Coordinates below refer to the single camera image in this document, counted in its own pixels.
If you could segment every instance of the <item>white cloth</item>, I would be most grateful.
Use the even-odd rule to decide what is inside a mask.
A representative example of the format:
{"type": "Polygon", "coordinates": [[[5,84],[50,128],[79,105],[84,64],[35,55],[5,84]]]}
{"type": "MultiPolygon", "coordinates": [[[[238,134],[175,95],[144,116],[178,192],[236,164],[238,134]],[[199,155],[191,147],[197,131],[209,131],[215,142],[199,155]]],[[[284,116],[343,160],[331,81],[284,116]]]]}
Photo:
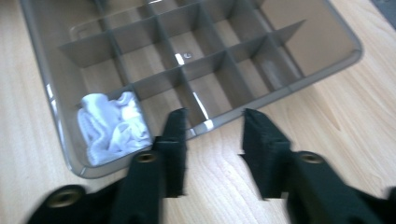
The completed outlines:
{"type": "Polygon", "coordinates": [[[78,125],[91,165],[102,165],[151,145],[148,128],[135,101],[130,91],[112,101],[102,93],[81,99],[78,125]]]}

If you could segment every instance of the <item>compartment divider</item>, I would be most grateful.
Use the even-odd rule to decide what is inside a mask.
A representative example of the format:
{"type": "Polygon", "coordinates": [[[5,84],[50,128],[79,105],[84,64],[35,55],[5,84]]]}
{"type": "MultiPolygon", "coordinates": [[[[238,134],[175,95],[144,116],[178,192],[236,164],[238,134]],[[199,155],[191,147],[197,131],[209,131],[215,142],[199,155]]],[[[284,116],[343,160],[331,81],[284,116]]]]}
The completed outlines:
{"type": "Polygon", "coordinates": [[[61,45],[59,49],[76,65],[85,68],[116,57],[106,33],[61,45]]]}
{"type": "Polygon", "coordinates": [[[222,55],[224,53],[225,50],[182,66],[184,74],[187,74],[187,80],[192,81],[218,70],[221,65],[222,55]]]}
{"type": "Polygon", "coordinates": [[[155,0],[145,0],[145,5],[148,6],[148,10],[151,15],[153,15],[154,17],[158,17],[157,14],[155,13],[155,10],[154,10],[152,4],[151,4],[154,1],[155,0]]]}
{"type": "Polygon", "coordinates": [[[280,47],[269,36],[269,38],[263,41],[261,49],[254,57],[258,70],[267,74],[276,90],[288,86],[292,81],[297,79],[290,70],[289,65],[283,61],[284,56],[280,51],[280,47]]]}
{"type": "Polygon", "coordinates": [[[224,80],[221,82],[221,87],[226,93],[233,108],[245,105],[254,100],[252,92],[250,91],[246,81],[243,79],[241,71],[236,66],[235,61],[228,50],[226,50],[226,55],[223,59],[223,66],[226,67],[226,70],[221,71],[217,77],[219,80],[224,80]]]}
{"type": "Polygon", "coordinates": [[[202,2],[191,3],[173,11],[158,15],[158,20],[167,36],[172,51],[175,53],[179,65],[192,62],[200,57],[205,57],[225,49],[205,9],[202,7],[202,2]],[[175,43],[171,42],[172,37],[183,35],[188,32],[193,32],[194,38],[199,38],[199,40],[203,41],[200,42],[198,40],[198,42],[200,42],[198,44],[203,44],[200,45],[199,48],[202,49],[204,56],[198,56],[198,58],[196,58],[194,52],[177,50],[175,43]]]}
{"type": "MultiPolygon", "coordinates": [[[[240,62],[242,62],[244,60],[248,60],[248,59],[251,59],[253,61],[253,58],[257,55],[257,53],[259,52],[260,48],[263,45],[263,42],[266,41],[267,38],[268,38],[268,35],[263,36],[263,37],[258,37],[253,40],[233,46],[233,47],[229,48],[227,51],[231,55],[231,58],[233,59],[233,61],[235,63],[240,63],[240,62]]],[[[263,73],[260,73],[260,77],[261,77],[262,81],[264,82],[268,91],[274,91],[276,89],[273,82],[270,80],[270,78],[268,76],[265,76],[263,73]]]]}
{"type": "Polygon", "coordinates": [[[120,80],[122,82],[122,85],[125,86],[125,85],[129,84],[127,70],[125,69],[126,68],[125,62],[123,61],[122,56],[121,56],[120,46],[118,45],[116,38],[113,34],[113,31],[110,28],[110,23],[108,22],[108,20],[105,17],[106,14],[105,14],[104,8],[102,6],[102,3],[103,3],[103,1],[101,1],[101,0],[95,0],[95,4],[98,8],[99,14],[102,15],[102,19],[99,20],[99,22],[102,26],[102,29],[105,31],[105,34],[107,34],[107,36],[109,38],[111,47],[112,47],[114,54],[116,56],[114,59],[115,65],[116,65],[118,74],[120,75],[120,80]]]}
{"type": "Polygon", "coordinates": [[[180,67],[139,80],[133,86],[140,101],[173,89],[181,104],[189,109],[189,121],[192,126],[206,120],[205,113],[180,67]]]}
{"type": "MultiPolygon", "coordinates": [[[[250,3],[253,10],[259,8],[265,0],[246,0],[250,3]]],[[[286,43],[292,36],[304,25],[305,21],[297,21],[294,24],[283,27],[281,29],[275,29],[274,26],[269,22],[268,18],[262,13],[261,10],[254,10],[254,16],[260,21],[260,24],[268,34],[269,38],[277,46],[277,50],[284,60],[286,66],[292,72],[291,76],[295,79],[304,78],[304,73],[298,66],[297,62],[293,59],[290,52],[286,47],[286,43]]]]}
{"type": "Polygon", "coordinates": [[[160,32],[161,32],[161,34],[163,36],[163,42],[165,43],[166,47],[169,48],[169,50],[172,53],[172,55],[169,55],[169,56],[171,56],[171,59],[172,59],[172,61],[174,61],[175,64],[179,64],[180,65],[179,58],[177,57],[177,55],[175,53],[175,50],[172,48],[172,44],[169,41],[169,36],[165,32],[165,30],[163,28],[163,25],[161,24],[160,17],[158,15],[156,15],[155,16],[155,20],[158,23],[158,29],[160,30],[160,32]]]}
{"type": "Polygon", "coordinates": [[[246,0],[212,0],[202,5],[226,47],[266,34],[246,0]]]}
{"type": "Polygon", "coordinates": [[[177,60],[157,16],[119,28],[116,39],[128,62],[130,82],[177,67],[177,60]]]}

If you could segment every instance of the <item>wood grain surface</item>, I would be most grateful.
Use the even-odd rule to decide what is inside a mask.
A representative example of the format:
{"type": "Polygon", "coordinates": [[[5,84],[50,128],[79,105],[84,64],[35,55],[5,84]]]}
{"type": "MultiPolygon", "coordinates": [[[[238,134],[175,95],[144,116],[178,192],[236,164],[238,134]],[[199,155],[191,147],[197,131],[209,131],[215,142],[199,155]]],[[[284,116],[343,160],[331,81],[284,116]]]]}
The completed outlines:
{"type": "MultiPolygon", "coordinates": [[[[361,39],[362,60],[262,108],[294,143],[327,158],[345,181],[375,196],[396,186],[396,32],[369,0],[333,0],[361,39]]],[[[124,176],[73,175],[52,122],[16,0],[0,0],[0,223],[24,223],[67,184],[95,191],[124,176]]],[[[242,119],[189,141],[188,195],[165,200],[165,223],[288,223],[281,200],[263,202],[241,153],[242,119]]]]}

